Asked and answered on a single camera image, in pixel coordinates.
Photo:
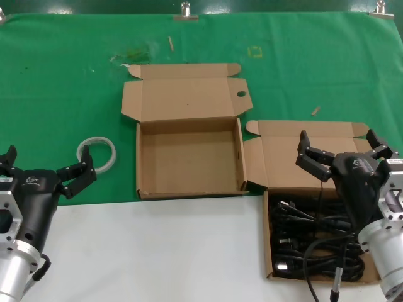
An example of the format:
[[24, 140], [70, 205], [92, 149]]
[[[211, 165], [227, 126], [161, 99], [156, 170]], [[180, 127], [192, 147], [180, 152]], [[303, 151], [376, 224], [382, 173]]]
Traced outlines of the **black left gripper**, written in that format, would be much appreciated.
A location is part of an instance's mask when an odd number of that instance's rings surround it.
[[97, 180], [93, 158], [89, 146], [85, 145], [79, 163], [55, 172], [45, 169], [14, 170], [16, 157], [14, 145], [1, 155], [1, 173], [14, 171], [13, 176], [1, 176], [1, 191], [11, 192], [23, 217], [16, 239], [41, 252], [60, 195], [72, 199]]

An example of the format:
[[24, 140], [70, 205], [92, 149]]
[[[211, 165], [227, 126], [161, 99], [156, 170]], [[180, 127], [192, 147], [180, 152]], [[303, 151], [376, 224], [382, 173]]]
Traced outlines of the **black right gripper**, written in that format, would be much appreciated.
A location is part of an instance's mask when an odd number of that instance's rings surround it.
[[331, 152], [312, 147], [307, 132], [302, 130], [297, 148], [297, 166], [322, 182], [332, 176], [355, 232], [381, 218], [378, 201], [386, 180], [385, 159], [400, 156], [372, 129], [366, 140], [371, 149], [365, 154], [343, 152], [334, 157]]

